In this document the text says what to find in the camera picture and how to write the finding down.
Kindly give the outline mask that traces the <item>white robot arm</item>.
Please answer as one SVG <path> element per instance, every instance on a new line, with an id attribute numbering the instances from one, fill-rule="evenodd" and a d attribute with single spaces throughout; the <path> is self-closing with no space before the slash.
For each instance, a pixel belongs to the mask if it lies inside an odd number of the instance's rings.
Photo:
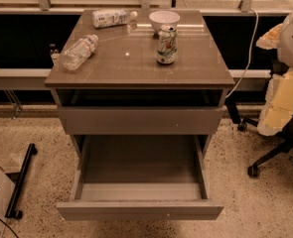
<path id="1" fill-rule="evenodd" d="M 270 79 L 257 125 L 260 134 L 272 136 L 281 132 L 293 116 L 293 10 L 256 45 L 265 50 L 276 49 L 278 60 L 288 66 L 282 76 L 275 73 Z"/>

